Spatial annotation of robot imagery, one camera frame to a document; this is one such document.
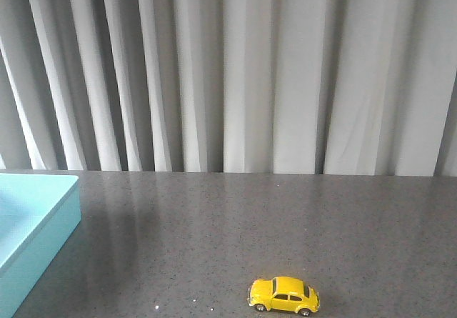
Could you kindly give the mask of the yellow toy beetle car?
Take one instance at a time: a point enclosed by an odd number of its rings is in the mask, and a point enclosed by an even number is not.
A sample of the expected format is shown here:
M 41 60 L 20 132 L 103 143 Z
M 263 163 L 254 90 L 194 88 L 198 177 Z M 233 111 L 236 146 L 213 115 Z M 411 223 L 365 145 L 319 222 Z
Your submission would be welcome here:
M 258 312 L 279 310 L 302 317 L 317 313 L 321 306 L 319 293 L 307 282 L 283 276 L 256 279 L 248 288 L 247 302 Z

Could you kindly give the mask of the light blue box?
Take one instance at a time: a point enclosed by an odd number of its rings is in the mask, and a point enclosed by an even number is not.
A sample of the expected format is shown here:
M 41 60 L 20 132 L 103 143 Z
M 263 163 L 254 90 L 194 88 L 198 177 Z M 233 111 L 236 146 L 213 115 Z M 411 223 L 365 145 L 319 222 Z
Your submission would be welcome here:
M 81 220 L 74 175 L 1 175 L 1 316 L 12 317 Z

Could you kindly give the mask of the grey pleated curtain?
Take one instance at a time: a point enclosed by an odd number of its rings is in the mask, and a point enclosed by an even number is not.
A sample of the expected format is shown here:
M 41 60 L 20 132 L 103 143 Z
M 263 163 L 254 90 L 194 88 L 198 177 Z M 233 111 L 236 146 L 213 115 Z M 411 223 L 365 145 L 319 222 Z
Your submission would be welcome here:
M 1 0 L 1 167 L 456 174 L 456 0 Z

